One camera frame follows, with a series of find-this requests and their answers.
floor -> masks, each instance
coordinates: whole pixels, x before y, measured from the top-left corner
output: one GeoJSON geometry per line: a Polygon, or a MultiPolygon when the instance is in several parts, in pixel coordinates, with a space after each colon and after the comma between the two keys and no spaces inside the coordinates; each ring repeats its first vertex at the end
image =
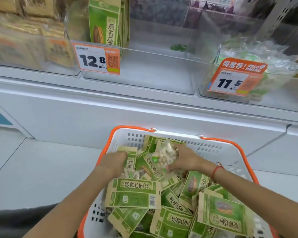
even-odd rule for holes
{"type": "MultiPolygon", "coordinates": [[[[92,171],[100,149],[40,142],[0,128],[0,209],[60,202],[92,171]]],[[[298,202],[298,176],[255,170],[262,186],[298,202]]]]}

number 11.5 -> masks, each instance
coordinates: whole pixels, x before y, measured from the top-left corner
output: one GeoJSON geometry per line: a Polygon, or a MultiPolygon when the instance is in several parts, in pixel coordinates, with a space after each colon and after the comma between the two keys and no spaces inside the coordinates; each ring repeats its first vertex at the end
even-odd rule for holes
{"type": "Polygon", "coordinates": [[[218,84],[218,88],[221,88],[222,87],[222,85],[226,82],[226,84],[224,85],[224,87],[223,88],[227,88],[230,84],[231,84],[231,82],[233,81],[232,79],[225,79],[225,78],[221,78],[220,80],[220,83],[218,84]]]}

shopping basket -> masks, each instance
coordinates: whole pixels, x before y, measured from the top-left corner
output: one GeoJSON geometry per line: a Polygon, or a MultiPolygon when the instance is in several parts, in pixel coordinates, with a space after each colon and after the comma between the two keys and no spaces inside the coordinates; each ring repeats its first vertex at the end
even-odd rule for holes
{"type": "MultiPolygon", "coordinates": [[[[141,128],[134,126],[117,126],[108,138],[107,144],[101,152],[101,158],[110,152],[115,152],[118,146],[130,146],[141,149],[146,135],[168,138],[181,141],[192,148],[197,155],[212,162],[221,162],[224,168],[247,180],[258,183],[254,171],[250,168],[243,149],[236,143],[228,140],[206,138],[202,135],[185,135],[156,128],[141,128]]],[[[105,218],[105,211],[101,207],[104,190],[100,192],[87,214],[84,216],[78,229],[78,238],[104,238],[109,237],[112,225],[105,218]]],[[[262,218],[254,217],[254,238],[277,238],[277,234],[262,218]]]]}

price label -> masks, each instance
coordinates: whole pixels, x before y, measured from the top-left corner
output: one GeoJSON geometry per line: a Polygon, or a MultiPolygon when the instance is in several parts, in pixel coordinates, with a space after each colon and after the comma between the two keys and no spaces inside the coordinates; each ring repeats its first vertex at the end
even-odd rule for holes
{"type": "Polygon", "coordinates": [[[213,76],[208,90],[246,96],[263,78],[267,64],[226,58],[213,76]]]}
{"type": "Polygon", "coordinates": [[[120,75],[120,50],[118,48],[73,42],[81,70],[120,75]]]}

black pants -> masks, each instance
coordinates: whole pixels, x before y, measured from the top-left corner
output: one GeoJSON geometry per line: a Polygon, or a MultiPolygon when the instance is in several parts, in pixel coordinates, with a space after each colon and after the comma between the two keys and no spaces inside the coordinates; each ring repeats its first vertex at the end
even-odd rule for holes
{"type": "Polygon", "coordinates": [[[22,238],[56,205],[0,211],[0,238],[22,238]]]}

